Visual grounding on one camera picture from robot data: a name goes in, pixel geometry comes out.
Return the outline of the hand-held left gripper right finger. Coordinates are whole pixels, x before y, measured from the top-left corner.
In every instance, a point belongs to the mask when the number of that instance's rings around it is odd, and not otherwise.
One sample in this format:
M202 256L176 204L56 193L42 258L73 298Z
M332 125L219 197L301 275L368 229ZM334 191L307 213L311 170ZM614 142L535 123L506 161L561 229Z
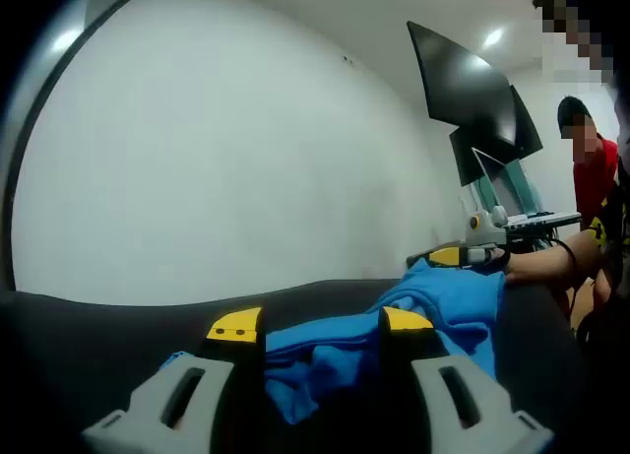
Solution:
M379 311L385 443L400 453L542 453L554 434L469 357L451 355L423 316Z

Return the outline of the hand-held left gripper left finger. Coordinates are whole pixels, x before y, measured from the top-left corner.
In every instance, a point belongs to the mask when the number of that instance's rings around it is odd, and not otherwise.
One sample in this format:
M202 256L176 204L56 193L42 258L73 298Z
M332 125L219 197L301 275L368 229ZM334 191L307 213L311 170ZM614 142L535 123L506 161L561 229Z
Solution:
M172 358L86 428L93 453L259 453L265 334L259 307L215 321L199 350Z

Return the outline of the person's right hand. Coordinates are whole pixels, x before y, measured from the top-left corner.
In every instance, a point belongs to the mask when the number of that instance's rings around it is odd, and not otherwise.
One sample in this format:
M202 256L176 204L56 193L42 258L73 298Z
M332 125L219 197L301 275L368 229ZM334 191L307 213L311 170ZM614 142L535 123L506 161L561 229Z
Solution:
M529 255L511 253L504 267L507 284L519 284L529 278Z

